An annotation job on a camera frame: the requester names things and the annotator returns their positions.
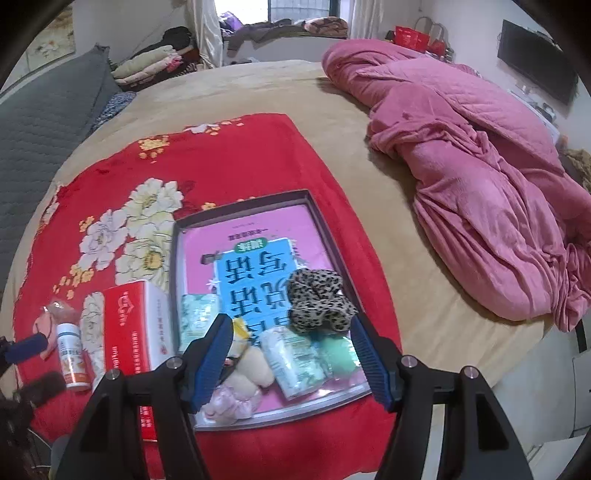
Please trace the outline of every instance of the leopard print scrunchie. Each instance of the leopard print scrunchie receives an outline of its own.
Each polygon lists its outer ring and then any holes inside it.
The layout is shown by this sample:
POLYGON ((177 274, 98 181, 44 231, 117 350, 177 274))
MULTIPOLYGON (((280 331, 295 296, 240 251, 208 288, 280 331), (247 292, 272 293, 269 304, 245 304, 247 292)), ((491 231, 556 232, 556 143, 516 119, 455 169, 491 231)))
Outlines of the leopard print scrunchie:
POLYGON ((294 330, 306 333, 328 323, 335 332, 347 332, 357 309, 339 294, 342 288, 343 279, 331 270, 301 268, 293 272, 287 285, 287 297, 291 302, 288 315, 294 330))

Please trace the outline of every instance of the curtain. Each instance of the curtain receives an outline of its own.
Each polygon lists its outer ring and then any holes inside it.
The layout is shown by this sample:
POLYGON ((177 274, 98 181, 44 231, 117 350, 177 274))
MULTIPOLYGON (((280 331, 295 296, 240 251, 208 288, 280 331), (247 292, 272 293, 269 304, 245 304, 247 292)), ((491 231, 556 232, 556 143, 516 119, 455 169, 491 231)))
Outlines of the curtain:
POLYGON ((205 68, 221 67, 223 41, 214 0, 187 0, 199 54, 205 68))
POLYGON ((383 16, 384 0, 350 0, 349 38, 377 37, 383 16))

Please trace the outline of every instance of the wall-mounted tv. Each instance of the wall-mounted tv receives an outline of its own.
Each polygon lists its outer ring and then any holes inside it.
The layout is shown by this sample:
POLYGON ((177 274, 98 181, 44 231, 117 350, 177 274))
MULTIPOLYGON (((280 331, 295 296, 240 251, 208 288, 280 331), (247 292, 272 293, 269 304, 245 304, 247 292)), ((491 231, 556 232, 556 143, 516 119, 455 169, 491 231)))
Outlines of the wall-mounted tv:
POLYGON ((572 102, 577 72, 564 52, 541 35, 503 21, 498 57, 560 102, 572 102))

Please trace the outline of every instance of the gray pillow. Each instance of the gray pillow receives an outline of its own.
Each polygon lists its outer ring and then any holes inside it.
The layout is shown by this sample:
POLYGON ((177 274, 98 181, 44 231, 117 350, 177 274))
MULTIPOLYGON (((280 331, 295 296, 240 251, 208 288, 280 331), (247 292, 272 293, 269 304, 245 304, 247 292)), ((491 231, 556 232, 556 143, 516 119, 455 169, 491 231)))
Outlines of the gray pillow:
POLYGON ((121 91, 108 58, 109 49, 97 46, 48 70, 0 104, 2 286, 22 233, 56 171, 121 91))

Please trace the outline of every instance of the pink blanket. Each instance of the pink blanket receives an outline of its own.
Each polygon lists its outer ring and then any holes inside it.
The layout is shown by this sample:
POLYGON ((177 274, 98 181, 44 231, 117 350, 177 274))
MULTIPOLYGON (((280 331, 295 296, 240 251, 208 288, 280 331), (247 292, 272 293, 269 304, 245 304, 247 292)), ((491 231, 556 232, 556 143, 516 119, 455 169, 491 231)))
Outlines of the pink blanket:
POLYGON ((591 306, 591 196, 526 106, 466 66, 379 40, 324 55, 331 81, 370 106, 370 145, 418 180, 414 209, 464 289, 509 320, 591 306))

